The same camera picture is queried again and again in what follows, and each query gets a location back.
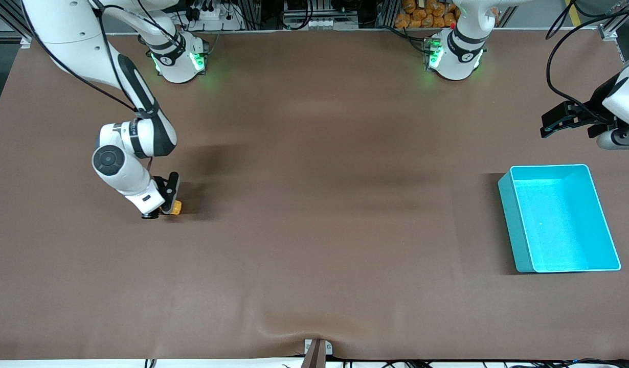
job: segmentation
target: orange package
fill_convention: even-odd
[[[433,16],[442,16],[444,14],[445,6],[440,4],[437,0],[426,0],[426,12]]]
[[[401,6],[403,6],[404,12],[412,14],[417,9],[417,2],[416,0],[401,0]]]
[[[444,26],[451,27],[453,24],[455,24],[455,17],[453,16],[453,13],[444,14]]]
[[[433,17],[433,27],[434,28],[442,28],[444,26],[444,18],[441,16]]]
[[[423,19],[426,19],[427,15],[428,14],[426,14],[426,10],[425,9],[419,8],[419,9],[417,9],[417,10],[412,12],[412,20],[419,20],[419,21],[421,21]]]
[[[497,8],[492,8],[491,10],[492,10],[492,13],[494,13],[494,17],[496,18],[495,19],[495,24],[497,24],[497,26],[498,26],[499,25],[499,21],[501,20],[501,19],[499,19],[499,18],[501,18],[501,13],[499,13],[499,10]]]
[[[410,15],[399,13],[394,21],[394,28],[407,28],[410,24]]]
[[[433,26],[433,16],[432,15],[427,15],[426,18],[424,18],[421,21],[421,26],[425,27],[425,28],[429,28]]]

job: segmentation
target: robotic arm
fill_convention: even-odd
[[[205,72],[208,44],[189,32],[179,32],[161,9],[176,5],[177,0],[92,0],[106,12],[139,32],[151,57],[167,81],[183,83]]]
[[[120,88],[135,107],[136,119],[101,128],[92,156],[96,173],[130,200],[142,218],[156,218],[160,211],[176,214],[178,174],[172,172],[167,180],[151,177],[137,160],[171,153],[176,132],[133,62],[105,39],[94,5],[88,0],[23,0],[33,33],[56,65],[87,81]]]
[[[499,5],[519,5],[530,0],[453,0],[462,13],[456,27],[445,29],[433,39],[439,39],[436,55],[429,68],[446,79],[460,81],[478,67],[483,45],[494,29],[495,15],[491,8]]]
[[[583,104],[565,101],[542,115],[542,138],[565,128],[591,125],[588,136],[602,149],[629,149],[629,61],[617,75],[603,83]]]

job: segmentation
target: brown table mat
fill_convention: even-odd
[[[466,81],[387,32],[223,35],[170,84],[185,214],[143,221],[100,181],[100,126],[132,114],[20,51],[0,101],[0,359],[252,358],[331,340],[356,359],[629,358],[629,151],[542,140],[555,41],[495,31]],[[621,68],[597,31],[555,61],[581,100]],[[619,272],[518,274],[497,180],[586,163]]]

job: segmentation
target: robot end effector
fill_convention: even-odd
[[[583,105],[565,101],[542,115],[542,138],[590,125],[588,136],[602,149],[629,149],[629,61]]]

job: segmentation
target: black band on robot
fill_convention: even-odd
[[[135,156],[137,156],[137,158],[148,158],[144,150],[142,150],[140,137],[137,134],[137,119],[128,124],[128,135],[130,136],[130,144],[132,144],[132,149],[135,151]]]
[[[174,49],[173,51],[167,52],[167,54],[161,54],[159,52],[156,52],[156,49],[154,46],[149,46],[149,48],[151,49],[151,52],[153,52],[153,56],[155,56],[155,59],[157,61],[160,61],[160,63],[162,63],[162,65],[174,65],[176,63],[176,59],[179,58],[179,56],[181,56],[184,52],[185,52],[185,37],[183,37],[181,34],[179,34],[179,36],[181,36],[181,44],[176,47],[176,49]]]
[[[463,35],[462,33],[460,33],[460,31],[458,30],[457,27],[455,27],[452,31],[452,35],[454,35],[455,37],[457,37],[458,39],[460,39],[462,42],[466,42],[466,43],[471,43],[471,44],[480,44],[483,43],[487,40],[487,38],[489,37],[489,35],[481,38],[481,39],[472,39],[471,37],[467,37],[466,35]]]
[[[149,110],[137,109],[137,111],[135,111],[135,116],[139,117],[140,119],[151,119],[153,117],[158,116],[158,110],[160,110],[160,103],[157,100],[155,100],[151,109]]]
[[[463,49],[462,47],[459,47],[458,44],[455,43],[455,41],[453,40],[452,32],[448,34],[447,44],[448,44],[448,49],[453,54],[455,54],[455,56],[457,56],[458,61],[460,61],[461,63],[471,62],[482,51],[482,48],[478,48],[474,51],[469,51],[467,49]]]

